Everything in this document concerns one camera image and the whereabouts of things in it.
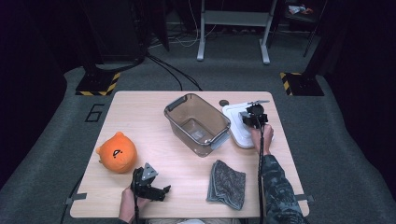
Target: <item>gray cloth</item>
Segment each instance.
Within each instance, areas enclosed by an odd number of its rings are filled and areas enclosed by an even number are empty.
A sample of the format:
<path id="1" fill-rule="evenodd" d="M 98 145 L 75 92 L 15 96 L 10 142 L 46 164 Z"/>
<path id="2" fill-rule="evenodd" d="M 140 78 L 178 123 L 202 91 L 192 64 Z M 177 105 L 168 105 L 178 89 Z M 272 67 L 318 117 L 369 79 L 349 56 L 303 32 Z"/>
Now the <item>gray cloth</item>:
<path id="1" fill-rule="evenodd" d="M 223 161 L 217 160 L 210 174 L 206 200 L 225 203 L 241 210 L 245 201 L 246 174 L 237 172 Z"/>

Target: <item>black cable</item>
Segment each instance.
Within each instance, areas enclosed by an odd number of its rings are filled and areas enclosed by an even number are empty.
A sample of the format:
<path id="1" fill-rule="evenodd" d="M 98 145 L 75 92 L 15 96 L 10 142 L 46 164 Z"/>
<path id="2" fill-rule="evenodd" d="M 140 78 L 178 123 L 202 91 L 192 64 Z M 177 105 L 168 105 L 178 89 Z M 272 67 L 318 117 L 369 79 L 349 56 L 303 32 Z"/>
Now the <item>black cable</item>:
<path id="1" fill-rule="evenodd" d="M 261 138 L 260 138 L 260 153 L 259 153 L 259 200 L 260 200 L 260 224 L 263 223 L 264 219 L 264 206 L 263 206 L 263 194 L 262 194 L 262 153 L 264 152 L 264 131 L 259 119 L 256 117 L 257 123 L 259 124 Z"/>
<path id="2" fill-rule="evenodd" d="M 135 224 L 139 224 L 139 206 L 137 205 L 137 195 L 134 188 L 134 175 L 132 177 L 131 191 L 134 193 L 134 222 Z"/>
<path id="3" fill-rule="evenodd" d="M 82 176 L 78 179 L 78 182 L 77 182 L 76 185 L 73 187 L 73 190 L 70 192 L 68 199 L 71 199 L 71 198 L 72 198 L 73 193 L 74 193 L 74 191 L 76 190 L 78 184 L 81 182 L 83 176 L 84 176 L 84 175 L 82 175 Z M 69 205 L 68 203 L 65 203 L 65 204 L 64 204 L 64 213 L 62 214 L 62 217 L 61 217 L 61 224 L 64 223 L 64 215 L 66 214 L 66 210 L 67 210 L 67 206 L 68 206 L 68 205 Z"/>
<path id="4" fill-rule="evenodd" d="M 159 59 L 159 58 L 157 58 L 157 57 L 155 57 L 155 56 L 153 56 L 153 55 L 151 55 L 151 54 L 149 54 L 149 53 L 148 53 L 148 57 L 149 57 L 151 60 L 155 60 L 156 62 L 162 63 L 162 64 L 166 65 L 167 67 L 172 68 L 172 69 L 174 69 L 175 71 L 179 72 L 183 77 L 185 77 L 185 78 L 188 79 L 192 84 L 194 84 L 194 85 L 198 88 L 199 91 L 202 91 L 202 88 L 199 86 L 198 82 L 197 82 L 193 77 L 190 77 L 189 75 L 187 75 L 187 74 L 183 73 L 182 71 L 178 70 L 177 68 L 175 68 L 175 67 L 172 66 L 171 64 L 166 63 L 166 62 L 164 62 L 163 60 L 161 60 L 161 59 Z"/>
<path id="5" fill-rule="evenodd" d="M 152 58 L 150 55 L 148 55 L 148 58 L 151 59 L 152 61 L 154 61 L 156 64 L 158 64 L 159 66 L 161 66 L 163 69 L 165 69 L 166 71 L 168 71 L 168 73 L 170 73 L 178 82 L 178 85 L 180 86 L 180 90 L 183 91 L 183 87 L 181 85 L 180 80 L 178 80 L 178 78 L 175 76 L 175 74 L 173 74 L 169 69 L 167 69 L 165 66 L 163 66 L 162 64 L 160 64 L 159 62 L 157 62 L 156 59 Z"/>

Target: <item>human hand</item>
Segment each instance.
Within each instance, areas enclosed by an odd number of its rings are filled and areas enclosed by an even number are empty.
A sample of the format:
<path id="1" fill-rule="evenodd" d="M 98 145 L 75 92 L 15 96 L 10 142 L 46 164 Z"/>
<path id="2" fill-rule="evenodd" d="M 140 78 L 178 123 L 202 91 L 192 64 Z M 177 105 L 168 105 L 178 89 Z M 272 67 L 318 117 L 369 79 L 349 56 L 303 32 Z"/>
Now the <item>human hand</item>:
<path id="1" fill-rule="evenodd" d="M 274 136 L 274 129 L 270 124 L 265 124 L 263 127 L 264 149 L 262 155 L 271 155 L 270 146 Z M 251 140 L 257 153 L 260 153 L 262 133 L 259 129 L 250 128 Z"/>
<path id="2" fill-rule="evenodd" d="M 149 199 L 137 198 L 137 206 L 143 208 Z M 130 188 L 126 188 L 121 194 L 119 219 L 132 223 L 134 219 L 134 193 Z"/>

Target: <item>sleeve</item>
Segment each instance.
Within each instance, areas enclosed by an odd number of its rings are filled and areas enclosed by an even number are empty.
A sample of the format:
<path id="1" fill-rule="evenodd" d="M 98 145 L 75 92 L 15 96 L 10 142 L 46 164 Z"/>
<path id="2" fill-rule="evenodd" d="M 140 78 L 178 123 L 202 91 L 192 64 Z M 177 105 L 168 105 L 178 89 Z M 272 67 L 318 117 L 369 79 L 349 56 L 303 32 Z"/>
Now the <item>sleeve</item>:
<path id="1" fill-rule="evenodd" d="M 262 158 L 262 179 L 266 201 L 266 223 L 308 223 L 285 172 L 273 155 Z"/>

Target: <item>orange pumpkin plush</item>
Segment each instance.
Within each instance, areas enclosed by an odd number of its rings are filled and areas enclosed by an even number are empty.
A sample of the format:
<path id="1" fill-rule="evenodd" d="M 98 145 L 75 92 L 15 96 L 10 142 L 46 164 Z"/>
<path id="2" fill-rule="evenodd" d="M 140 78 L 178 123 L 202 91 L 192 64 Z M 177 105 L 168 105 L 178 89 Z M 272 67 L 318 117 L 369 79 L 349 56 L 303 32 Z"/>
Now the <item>orange pumpkin plush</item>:
<path id="1" fill-rule="evenodd" d="M 122 132 L 105 141 L 96 153 L 107 169 L 119 174 L 130 171 L 137 159 L 134 143 Z"/>

